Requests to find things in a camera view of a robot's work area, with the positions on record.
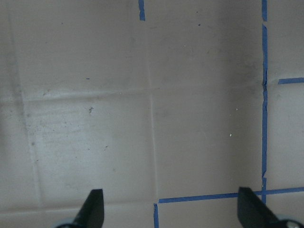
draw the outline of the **white floor tile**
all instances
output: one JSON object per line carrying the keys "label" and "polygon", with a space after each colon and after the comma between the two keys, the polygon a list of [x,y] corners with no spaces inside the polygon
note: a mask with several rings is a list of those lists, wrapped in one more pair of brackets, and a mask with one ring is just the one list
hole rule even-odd
{"label": "white floor tile", "polygon": [[242,227],[237,198],[158,204],[160,228]]}
{"label": "white floor tile", "polygon": [[147,95],[27,104],[46,206],[82,202],[103,188],[106,202],[154,199],[154,156]]}
{"label": "white floor tile", "polygon": [[254,87],[155,92],[159,198],[260,190],[261,103]]}
{"label": "white floor tile", "polygon": [[38,206],[22,104],[0,103],[0,212]]}
{"label": "white floor tile", "polygon": [[152,228],[153,210],[151,203],[106,205],[103,228]]}
{"label": "white floor tile", "polygon": [[267,206],[280,219],[294,219],[304,223],[304,192],[267,196]]}
{"label": "white floor tile", "polygon": [[5,1],[0,2],[0,28],[0,102],[20,100],[20,79]]}
{"label": "white floor tile", "polygon": [[0,226],[5,228],[41,228],[45,227],[45,221],[41,212],[0,214]]}
{"label": "white floor tile", "polygon": [[302,0],[268,1],[268,78],[303,77],[304,31]]}
{"label": "white floor tile", "polygon": [[25,99],[148,86],[132,1],[10,1],[9,9]]}
{"label": "white floor tile", "polygon": [[261,81],[259,1],[147,1],[153,87]]}
{"label": "white floor tile", "polygon": [[267,188],[304,183],[304,84],[268,87]]}

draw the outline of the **blue painter's tape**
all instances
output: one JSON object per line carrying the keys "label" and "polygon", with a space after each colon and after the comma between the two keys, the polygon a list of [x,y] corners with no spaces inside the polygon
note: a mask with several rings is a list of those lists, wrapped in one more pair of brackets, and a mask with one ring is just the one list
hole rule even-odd
{"label": "blue painter's tape", "polygon": [[267,195],[267,190],[266,190],[266,181],[267,179],[265,177],[262,178],[262,191],[261,191],[261,196],[262,196],[262,202],[266,204],[266,195]]}
{"label": "blue painter's tape", "polygon": [[[273,194],[282,194],[282,193],[291,193],[291,192],[304,192],[304,187],[299,188],[289,188],[289,189],[274,189],[274,190],[266,190],[266,186],[263,185],[265,188],[262,191],[254,191],[254,193],[258,196],[263,195],[273,195]],[[177,197],[177,198],[166,198],[160,199],[158,203],[176,203],[176,202],[186,202],[186,201],[198,201],[198,200],[216,200],[216,199],[227,199],[227,198],[236,198],[238,197],[237,193],[226,193],[226,194],[215,194],[215,195],[204,195],[204,196],[187,196],[187,197]],[[157,204],[154,205],[154,218],[155,213],[157,212],[157,220],[158,220],[158,211],[157,211]]]}
{"label": "blue painter's tape", "polygon": [[262,18],[267,21],[267,0],[262,0]]}
{"label": "blue painter's tape", "polygon": [[154,228],[158,228],[159,224],[158,224],[158,206],[156,203],[154,203]]}
{"label": "blue painter's tape", "polygon": [[267,190],[267,195],[273,195],[273,194],[282,194],[282,193],[291,193],[291,192],[303,192],[304,187],[299,188],[289,188],[289,189],[275,189],[275,190]]}
{"label": "blue painter's tape", "polygon": [[146,20],[146,16],[144,14],[144,2],[143,0],[138,0],[139,6],[139,20]]}
{"label": "blue painter's tape", "polygon": [[186,201],[198,201],[198,200],[214,200],[214,199],[225,199],[238,197],[237,193],[227,193],[227,194],[216,194],[216,195],[205,195],[205,196],[187,196],[187,197],[177,197],[160,199],[159,203],[175,203],[175,202],[186,202]]}
{"label": "blue painter's tape", "polygon": [[263,48],[263,85],[267,84],[267,70],[268,70],[268,41],[267,28],[262,25],[262,48]]}
{"label": "blue painter's tape", "polygon": [[262,25],[262,48],[263,48],[263,108],[262,108],[262,201],[266,203],[266,182],[267,171],[267,71],[268,71],[268,41],[267,28]]}
{"label": "blue painter's tape", "polygon": [[303,83],[304,77],[296,77],[296,78],[284,78],[280,79],[278,84],[291,84],[291,83]]}

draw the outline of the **floor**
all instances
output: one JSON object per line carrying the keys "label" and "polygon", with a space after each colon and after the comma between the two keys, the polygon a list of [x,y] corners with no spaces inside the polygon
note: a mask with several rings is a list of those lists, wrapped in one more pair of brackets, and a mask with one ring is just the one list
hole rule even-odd
{"label": "floor", "polygon": [[105,228],[238,228],[235,197],[158,202],[239,186],[303,222],[304,84],[278,84],[303,76],[303,7],[0,0],[0,226],[103,188]]}

